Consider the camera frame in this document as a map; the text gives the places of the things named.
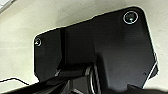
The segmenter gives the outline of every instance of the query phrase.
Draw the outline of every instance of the white surface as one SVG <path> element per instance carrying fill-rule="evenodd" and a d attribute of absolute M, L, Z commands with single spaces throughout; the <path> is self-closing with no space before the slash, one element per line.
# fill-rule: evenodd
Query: white surface
<path fill-rule="evenodd" d="M 0 5 L 0 9 L 2 8 L 3 6 Z"/>
<path fill-rule="evenodd" d="M 9 0 L 0 0 L 0 5 L 5 5 Z"/>
<path fill-rule="evenodd" d="M 17 77 L 33 84 L 38 82 L 34 71 L 34 37 L 61 26 L 82 22 L 102 13 L 141 7 L 147 18 L 159 73 L 145 88 L 168 91 L 168 1 L 167 0 L 17 0 L 0 14 L 0 80 Z M 24 84 L 9 81 L 0 84 L 5 92 Z"/>

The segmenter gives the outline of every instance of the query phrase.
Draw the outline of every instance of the screw head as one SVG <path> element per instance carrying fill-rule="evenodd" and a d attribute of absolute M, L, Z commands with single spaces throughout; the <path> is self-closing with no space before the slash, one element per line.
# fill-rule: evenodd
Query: screw head
<path fill-rule="evenodd" d="M 41 46 L 41 39 L 40 39 L 40 38 L 36 38 L 36 39 L 34 40 L 34 45 L 35 45 L 35 46 Z"/>

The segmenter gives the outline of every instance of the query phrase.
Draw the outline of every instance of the black plastic part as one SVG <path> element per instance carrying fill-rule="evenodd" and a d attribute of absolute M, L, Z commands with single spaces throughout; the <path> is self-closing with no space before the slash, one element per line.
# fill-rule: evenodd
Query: black plastic part
<path fill-rule="evenodd" d="M 34 45 L 34 71 L 39 81 L 54 77 L 62 59 L 60 29 L 36 36 L 41 45 Z"/>
<path fill-rule="evenodd" d="M 123 22 L 128 11 L 138 14 L 136 23 Z M 131 7 L 97 16 L 92 29 L 97 59 L 101 59 L 97 62 L 101 89 L 122 92 L 127 84 L 142 88 L 155 63 L 143 11 Z"/>
<path fill-rule="evenodd" d="M 128 11 L 138 14 L 133 24 L 124 22 Z M 35 73 L 40 81 L 54 77 L 57 69 L 96 63 L 101 92 L 122 92 L 127 85 L 142 88 L 155 64 L 144 12 L 130 7 L 38 35 Z"/>

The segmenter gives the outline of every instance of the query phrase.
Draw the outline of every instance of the mounting hole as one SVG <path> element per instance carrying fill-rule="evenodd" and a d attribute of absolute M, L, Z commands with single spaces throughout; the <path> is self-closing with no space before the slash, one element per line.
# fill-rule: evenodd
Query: mounting hole
<path fill-rule="evenodd" d="M 128 11 L 124 14 L 123 20 L 127 24 L 133 24 L 138 20 L 138 14 L 135 11 Z"/>
<path fill-rule="evenodd" d="M 40 39 L 40 38 L 36 38 L 36 39 L 34 40 L 34 45 L 35 45 L 35 46 L 41 46 L 41 39 Z"/>

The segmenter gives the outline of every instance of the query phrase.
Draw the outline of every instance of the white wall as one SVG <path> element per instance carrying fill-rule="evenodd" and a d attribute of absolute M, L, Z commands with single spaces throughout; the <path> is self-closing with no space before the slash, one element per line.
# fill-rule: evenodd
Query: white wall
<path fill-rule="evenodd" d="M 167 0 L 17 0 L 0 14 L 0 80 L 17 77 L 38 82 L 33 75 L 33 39 L 42 32 L 90 19 L 95 15 L 139 6 L 158 56 L 159 73 L 145 88 L 168 91 Z M 0 92 L 23 87 L 18 81 L 0 83 Z"/>

